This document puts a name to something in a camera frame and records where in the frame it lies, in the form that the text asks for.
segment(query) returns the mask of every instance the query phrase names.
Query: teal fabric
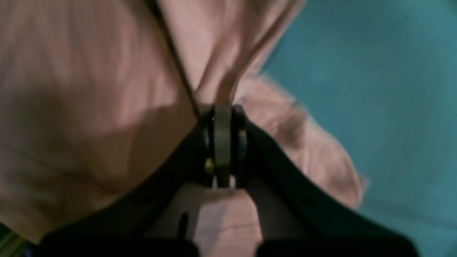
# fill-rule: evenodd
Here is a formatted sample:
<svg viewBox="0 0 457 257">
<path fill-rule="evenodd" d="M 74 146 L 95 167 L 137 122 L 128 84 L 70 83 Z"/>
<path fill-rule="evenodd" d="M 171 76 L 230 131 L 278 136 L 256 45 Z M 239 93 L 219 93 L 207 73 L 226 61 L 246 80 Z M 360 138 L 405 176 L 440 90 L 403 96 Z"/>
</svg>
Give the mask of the teal fabric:
<svg viewBox="0 0 457 257">
<path fill-rule="evenodd" d="M 264 70 L 368 176 L 362 214 L 457 257 L 457 1 L 310 0 Z"/>
</svg>

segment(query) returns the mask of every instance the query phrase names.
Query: pink fabric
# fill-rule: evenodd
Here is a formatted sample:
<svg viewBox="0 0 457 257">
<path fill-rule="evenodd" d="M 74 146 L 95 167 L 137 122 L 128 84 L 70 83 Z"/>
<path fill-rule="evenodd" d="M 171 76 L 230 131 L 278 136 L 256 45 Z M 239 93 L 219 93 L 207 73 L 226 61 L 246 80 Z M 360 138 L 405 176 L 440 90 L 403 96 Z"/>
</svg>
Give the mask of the pink fabric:
<svg viewBox="0 0 457 257">
<path fill-rule="evenodd" d="M 259 74 L 304 1 L 159 5 L 192 97 L 242 104 L 306 176 L 357 207 L 364 184 L 345 150 Z M 0 222 L 29 240 L 131 191 L 196 123 L 143 1 L 2 0 L 0 38 Z M 209 192 L 196 241 L 205 256 L 247 256 L 261 240 L 256 219 L 244 193 Z"/>
</svg>

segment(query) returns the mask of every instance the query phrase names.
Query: teal background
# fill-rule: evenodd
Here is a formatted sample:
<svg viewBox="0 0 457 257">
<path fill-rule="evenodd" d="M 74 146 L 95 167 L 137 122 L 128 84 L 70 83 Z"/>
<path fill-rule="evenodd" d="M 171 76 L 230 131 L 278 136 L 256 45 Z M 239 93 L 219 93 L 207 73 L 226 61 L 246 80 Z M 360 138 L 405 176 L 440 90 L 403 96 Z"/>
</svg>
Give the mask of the teal background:
<svg viewBox="0 0 457 257">
<path fill-rule="evenodd" d="M 264 70 L 369 178 L 362 214 L 457 257 L 457 1 L 311 0 Z"/>
</svg>

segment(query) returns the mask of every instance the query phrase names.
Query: teal surface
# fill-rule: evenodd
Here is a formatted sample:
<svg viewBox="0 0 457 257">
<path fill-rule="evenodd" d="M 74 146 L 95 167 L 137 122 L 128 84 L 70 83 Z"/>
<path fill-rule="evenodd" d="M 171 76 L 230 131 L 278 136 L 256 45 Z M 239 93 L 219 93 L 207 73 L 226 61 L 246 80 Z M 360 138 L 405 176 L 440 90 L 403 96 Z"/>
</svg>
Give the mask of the teal surface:
<svg viewBox="0 0 457 257">
<path fill-rule="evenodd" d="M 363 214 L 457 257 L 457 1 L 311 0 L 264 70 L 368 176 Z"/>
</svg>

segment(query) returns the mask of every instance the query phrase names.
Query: gold rivet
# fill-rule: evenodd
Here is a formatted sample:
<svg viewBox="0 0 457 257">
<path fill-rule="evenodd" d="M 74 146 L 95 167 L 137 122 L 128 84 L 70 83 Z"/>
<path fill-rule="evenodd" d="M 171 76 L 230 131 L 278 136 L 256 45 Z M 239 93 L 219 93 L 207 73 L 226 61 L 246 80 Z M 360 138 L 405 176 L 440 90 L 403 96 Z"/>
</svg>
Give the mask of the gold rivet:
<svg viewBox="0 0 457 257">
<path fill-rule="evenodd" d="M 212 174 L 214 172 L 214 163 L 211 158 L 207 158 L 205 162 L 205 172 L 207 174 Z"/>
</svg>

